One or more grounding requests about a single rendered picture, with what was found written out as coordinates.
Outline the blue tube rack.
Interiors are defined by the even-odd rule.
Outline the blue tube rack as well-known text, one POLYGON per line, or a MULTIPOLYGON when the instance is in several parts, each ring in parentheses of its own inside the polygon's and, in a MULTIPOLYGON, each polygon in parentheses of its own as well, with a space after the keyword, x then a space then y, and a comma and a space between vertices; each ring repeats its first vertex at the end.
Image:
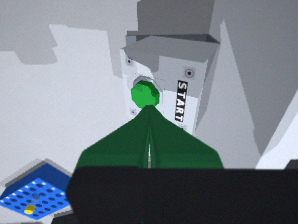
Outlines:
POLYGON ((38 220, 69 206, 64 192, 70 178, 70 176, 46 163, 8 186, 0 196, 0 205, 38 220), (34 212, 27 214, 24 210, 33 196, 39 197, 39 200, 34 212))

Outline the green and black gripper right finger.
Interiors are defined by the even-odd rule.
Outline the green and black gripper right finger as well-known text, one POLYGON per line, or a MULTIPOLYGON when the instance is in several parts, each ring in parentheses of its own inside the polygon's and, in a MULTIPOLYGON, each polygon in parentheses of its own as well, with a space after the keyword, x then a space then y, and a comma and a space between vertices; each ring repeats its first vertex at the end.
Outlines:
POLYGON ((216 150, 166 119, 150 105, 151 168, 224 168, 216 150))

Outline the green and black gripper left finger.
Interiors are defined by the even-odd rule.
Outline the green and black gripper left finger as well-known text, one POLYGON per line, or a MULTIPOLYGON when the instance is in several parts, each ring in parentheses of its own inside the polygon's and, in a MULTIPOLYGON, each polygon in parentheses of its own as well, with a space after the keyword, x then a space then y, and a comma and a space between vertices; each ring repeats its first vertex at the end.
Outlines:
POLYGON ((149 126, 150 105, 145 105, 135 118, 83 150, 75 169, 82 166, 148 168, 149 126))

